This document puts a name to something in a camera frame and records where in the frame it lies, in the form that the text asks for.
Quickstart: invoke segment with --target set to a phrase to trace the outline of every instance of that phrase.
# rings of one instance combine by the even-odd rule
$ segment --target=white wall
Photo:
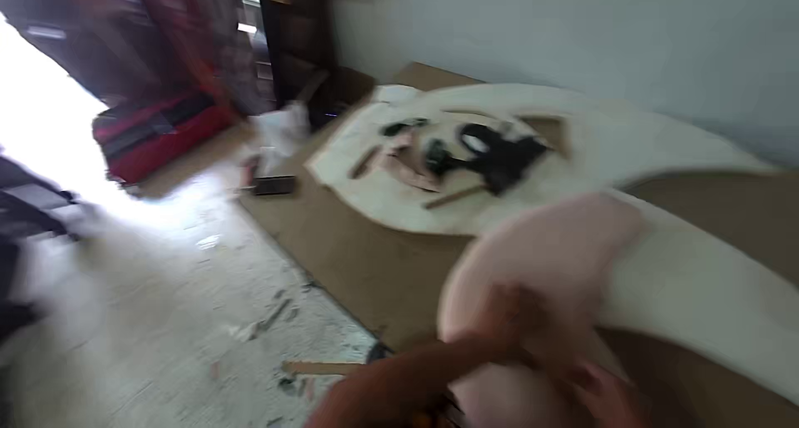
[[[799,166],[799,0],[334,0],[340,61],[416,60],[692,120]]]

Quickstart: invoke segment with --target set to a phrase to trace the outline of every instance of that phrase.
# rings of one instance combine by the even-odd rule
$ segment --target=concrete floor
[[[18,426],[301,426],[334,378],[278,386],[285,359],[361,361],[373,343],[232,200],[233,128],[133,198],[105,181],[103,106],[0,27],[5,152],[98,206],[80,243],[32,239],[18,293],[46,318],[4,346]],[[240,330],[267,319],[265,332]]]

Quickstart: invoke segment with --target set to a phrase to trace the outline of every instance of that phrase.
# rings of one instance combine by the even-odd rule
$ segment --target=bright window light
[[[239,30],[246,33],[255,33],[258,30],[258,28],[255,26],[244,25],[242,23],[239,23]]]

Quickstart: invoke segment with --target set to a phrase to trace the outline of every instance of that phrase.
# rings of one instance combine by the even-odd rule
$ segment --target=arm
[[[328,392],[305,427],[356,428],[402,420],[483,364],[526,360],[519,341],[537,319],[537,303],[520,287],[493,287],[474,327],[462,337],[360,368]]]

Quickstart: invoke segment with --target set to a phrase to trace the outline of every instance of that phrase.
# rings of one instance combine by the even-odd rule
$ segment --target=cardboard sheet
[[[478,82],[411,64],[395,83],[427,91]],[[401,350],[434,335],[440,288],[470,238],[383,228],[316,185],[303,163],[342,118],[275,172],[298,177],[294,195],[243,195],[241,204],[347,311]],[[797,185],[799,177],[790,174],[705,172],[652,178],[627,192],[709,231],[799,286]],[[655,426],[692,426],[699,420],[705,426],[752,426],[755,420],[762,426],[799,426],[799,408],[693,352],[636,334],[603,331],[603,336],[653,398],[653,412],[664,414]]]

